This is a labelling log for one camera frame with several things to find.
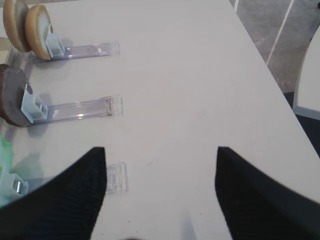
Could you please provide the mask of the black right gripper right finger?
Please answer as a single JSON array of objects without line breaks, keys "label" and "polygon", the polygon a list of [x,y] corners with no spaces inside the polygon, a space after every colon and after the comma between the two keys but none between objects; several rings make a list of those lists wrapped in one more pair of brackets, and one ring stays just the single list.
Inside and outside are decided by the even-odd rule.
[{"label": "black right gripper right finger", "polygon": [[266,175],[233,149],[217,149],[214,187],[234,240],[318,240],[320,205]]}]

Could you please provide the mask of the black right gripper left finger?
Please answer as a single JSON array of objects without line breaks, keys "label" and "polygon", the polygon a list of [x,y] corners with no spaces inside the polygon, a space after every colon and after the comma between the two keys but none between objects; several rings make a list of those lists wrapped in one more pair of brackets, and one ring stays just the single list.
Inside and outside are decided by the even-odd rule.
[{"label": "black right gripper left finger", "polygon": [[106,152],[93,147],[55,178],[0,209],[2,240],[89,240],[107,188]]}]

